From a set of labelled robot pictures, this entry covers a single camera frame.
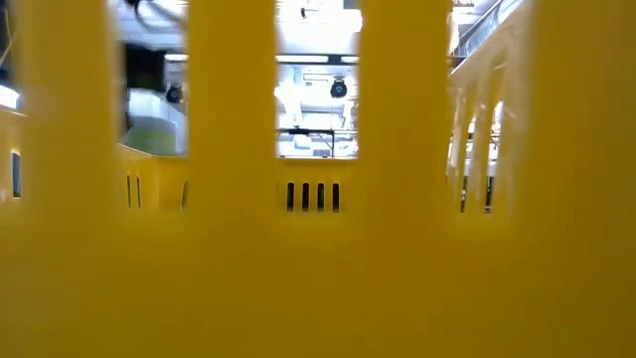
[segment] yellow crate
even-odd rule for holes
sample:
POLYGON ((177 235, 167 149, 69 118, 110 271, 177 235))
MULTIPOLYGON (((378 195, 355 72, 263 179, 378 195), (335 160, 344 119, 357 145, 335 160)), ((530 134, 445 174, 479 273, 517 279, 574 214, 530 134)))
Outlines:
POLYGON ((0 206, 1 357, 636 355, 634 5, 526 1, 448 79, 446 2, 364 1, 355 162, 274 158, 273 5, 191 1, 188 160, 114 145, 103 1, 16 5, 28 116, 0 118, 0 151, 24 158, 23 198, 0 206), (446 154, 455 128, 463 161, 471 114, 462 215, 446 154), (323 182, 341 213, 303 213, 298 188, 323 182))

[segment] metal railing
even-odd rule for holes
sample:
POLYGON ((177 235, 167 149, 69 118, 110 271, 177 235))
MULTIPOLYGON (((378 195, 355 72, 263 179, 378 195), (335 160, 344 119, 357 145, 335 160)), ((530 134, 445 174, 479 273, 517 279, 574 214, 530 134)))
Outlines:
POLYGON ((459 39, 452 57, 467 58, 495 32, 524 0, 499 0, 459 39))

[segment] rectangular opening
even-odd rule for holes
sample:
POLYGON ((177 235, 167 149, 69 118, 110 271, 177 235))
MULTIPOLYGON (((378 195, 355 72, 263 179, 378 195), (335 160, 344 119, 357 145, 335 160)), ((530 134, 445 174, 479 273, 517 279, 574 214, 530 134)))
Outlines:
POLYGON ((318 212, 322 213, 325 211, 325 184, 318 184, 318 197, 317 197, 317 204, 318 204, 318 212))
POLYGON ((276 3, 274 22, 279 44, 273 92, 277 157, 358 157, 360 55, 355 34, 363 31, 363 14, 354 7, 354 1, 276 3), (299 53, 297 26, 318 35, 339 29, 352 41, 333 42, 329 40, 331 35, 311 37, 303 44, 304 50, 324 49, 299 53))
POLYGON ((495 184, 495 178, 492 176, 489 176, 488 180, 486 180, 486 206, 484 207, 484 212, 486 214, 490 214, 492 212, 494 184, 495 184))
POLYGON ((340 213, 340 184, 333 186, 332 204, 334 213, 340 213))
POLYGON ((505 104, 502 100, 497 101, 493 109, 493 123, 490 130, 490 143, 488 147, 488 180, 486 181, 486 203, 484 212, 492 213, 493 194, 495 191, 495 174, 497 171, 497 161, 499 160, 499 150, 501 148, 501 126, 504 119, 505 104))
POLYGON ((450 173, 450 168, 451 168, 451 157, 452 157, 452 153, 453 153, 453 139, 455 136, 455 132, 451 131, 450 132, 450 143, 448 144, 448 158, 446 160, 446 183, 448 183, 448 174, 450 173))
POLYGON ((11 173, 13 177, 13 197, 22 198, 22 171, 20 168, 20 154, 11 153, 11 173))
POLYGON ((460 204, 460 210, 462 213, 466 211, 467 196, 468 196, 468 176, 464 175, 464 183, 462 184, 462 187, 461 187, 461 204, 460 204))
POLYGON ((139 177, 137 177, 137 205, 141 208, 141 184, 139 183, 139 177))
POLYGON ((466 202, 469 198, 469 190, 479 190, 479 195, 473 196, 481 198, 481 205, 489 208, 487 212, 490 212, 492 207, 490 200, 492 199, 493 188, 490 187, 491 182, 488 180, 489 176, 495 176, 497 166, 497 156, 499 153, 499 130, 501 124, 501 113, 503 113, 502 88, 504 71, 506 69, 505 60, 506 54, 503 53, 495 58, 490 70, 490 76, 484 87, 483 94, 486 94, 486 101, 478 103, 479 108, 483 110, 483 114, 480 115, 479 120, 473 118, 468 127, 468 143, 470 144, 470 150, 467 148, 468 158, 466 174, 470 177, 470 181, 475 185, 466 185, 466 202), (470 170, 470 166, 476 166, 478 170, 470 170))
POLYGON ((128 208, 132 208, 132 198, 130 195, 130 175, 126 175, 126 186, 128 187, 128 208))
POLYGON ((302 211, 309 211, 309 184, 304 183, 302 185, 302 211))
POLYGON ((190 191, 190 183, 186 180, 183 183, 183 193, 181 193, 181 209, 185 209, 188 206, 189 191, 190 191))
POLYGON ((287 184, 287 211, 294 211, 294 183, 287 184))

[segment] ceiling light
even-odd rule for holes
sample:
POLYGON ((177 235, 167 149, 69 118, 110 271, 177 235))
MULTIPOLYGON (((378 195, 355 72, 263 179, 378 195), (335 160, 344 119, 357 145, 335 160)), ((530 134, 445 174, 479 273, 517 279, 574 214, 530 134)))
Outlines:
POLYGON ((169 62, 186 62, 188 61, 188 55, 185 54, 166 54, 166 61, 169 62))
POLYGON ((304 81, 324 81, 330 82, 333 76, 327 74, 303 74, 302 79, 304 81))
POLYGON ((11 109, 18 107, 18 98, 20 94, 16 91, 4 86, 0 86, 0 105, 4 105, 11 109))
POLYGON ((302 55, 278 55, 276 60, 281 63, 293 64, 326 64, 329 62, 328 56, 302 56, 302 55))
POLYGON ((357 64, 360 58, 358 56, 343 56, 342 62, 345 64, 357 64))

